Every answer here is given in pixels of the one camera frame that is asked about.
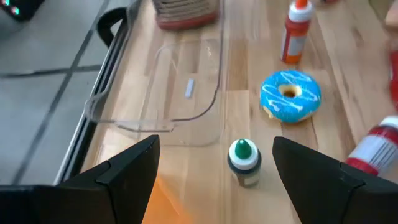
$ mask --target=toy donut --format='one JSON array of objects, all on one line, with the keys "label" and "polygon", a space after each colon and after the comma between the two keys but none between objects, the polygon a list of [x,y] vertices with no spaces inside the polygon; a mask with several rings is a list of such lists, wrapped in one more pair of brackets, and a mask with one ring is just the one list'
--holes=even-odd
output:
[{"label": "toy donut", "polygon": [[316,112],[321,104],[321,90],[310,75],[283,70],[264,80],[260,104],[271,119],[296,123]]}]

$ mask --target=green bottle cap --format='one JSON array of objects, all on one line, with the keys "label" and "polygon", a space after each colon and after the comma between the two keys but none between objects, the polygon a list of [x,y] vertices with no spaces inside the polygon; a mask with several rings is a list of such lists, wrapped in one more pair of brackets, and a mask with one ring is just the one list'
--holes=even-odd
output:
[{"label": "green bottle cap", "polygon": [[247,159],[251,156],[251,147],[244,139],[239,139],[235,146],[235,154],[240,159]]}]

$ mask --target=orange bottle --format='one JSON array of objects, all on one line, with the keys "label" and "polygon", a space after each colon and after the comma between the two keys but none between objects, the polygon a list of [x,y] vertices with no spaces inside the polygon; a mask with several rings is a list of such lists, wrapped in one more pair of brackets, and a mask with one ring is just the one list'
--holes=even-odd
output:
[{"label": "orange bottle", "polygon": [[289,64],[299,63],[310,28],[313,6],[309,0],[296,0],[290,5],[285,22],[280,59]]}]

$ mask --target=glue bottle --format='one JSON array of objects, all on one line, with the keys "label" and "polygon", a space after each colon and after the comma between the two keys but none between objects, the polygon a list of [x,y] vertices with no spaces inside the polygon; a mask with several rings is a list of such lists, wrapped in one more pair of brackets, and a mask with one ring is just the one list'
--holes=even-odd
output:
[{"label": "glue bottle", "polygon": [[372,128],[348,156],[346,164],[365,173],[379,175],[398,155],[398,116],[388,116]]},{"label": "glue bottle", "polygon": [[280,53],[283,62],[294,64],[301,60],[312,12],[313,6],[309,0],[295,0],[290,5]]},{"label": "glue bottle", "polygon": [[229,147],[227,157],[233,177],[242,187],[250,187],[259,182],[261,153],[249,139],[235,140]]}]

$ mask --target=floor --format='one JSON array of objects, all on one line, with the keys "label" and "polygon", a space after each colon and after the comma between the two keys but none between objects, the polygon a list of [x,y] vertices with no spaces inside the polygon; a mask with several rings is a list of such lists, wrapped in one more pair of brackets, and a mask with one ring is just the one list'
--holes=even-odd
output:
[{"label": "floor", "polygon": [[46,0],[26,24],[0,11],[0,184],[54,182],[107,53],[95,20],[130,1]]}]

